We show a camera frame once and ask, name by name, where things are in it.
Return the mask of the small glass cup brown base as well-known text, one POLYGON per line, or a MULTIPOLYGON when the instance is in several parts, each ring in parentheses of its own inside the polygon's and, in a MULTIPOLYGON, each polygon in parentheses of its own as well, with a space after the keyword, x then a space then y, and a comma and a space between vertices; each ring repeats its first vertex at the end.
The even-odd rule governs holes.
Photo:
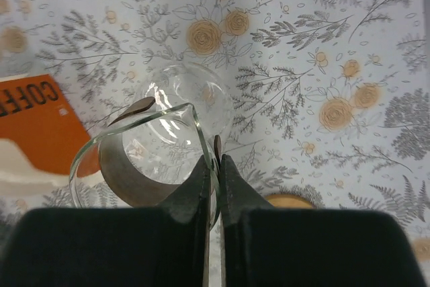
POLYGON ((222 142, 232 98, 198 63, 171 63, 142 80, 132 104, 77 153, 69 176, 77 208, 160 204, 199 161, 210 173, 210 224, 218 220, 222 142))

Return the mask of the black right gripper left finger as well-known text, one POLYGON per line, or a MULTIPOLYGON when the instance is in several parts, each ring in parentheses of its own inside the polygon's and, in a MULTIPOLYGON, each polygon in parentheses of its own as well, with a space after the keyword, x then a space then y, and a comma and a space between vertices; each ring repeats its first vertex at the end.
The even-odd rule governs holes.
POLYGON ((39 208, 1 256, 2 286, 207 286, 210 170, 157 206, 39 208))

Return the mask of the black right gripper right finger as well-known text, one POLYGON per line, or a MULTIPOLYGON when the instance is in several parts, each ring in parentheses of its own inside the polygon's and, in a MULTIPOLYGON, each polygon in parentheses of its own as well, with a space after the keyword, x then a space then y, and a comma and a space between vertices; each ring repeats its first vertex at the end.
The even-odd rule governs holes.
POLYGON ((224 286, 424 286, 400 225, 383 212, 272 206, 220 162, 224 286))

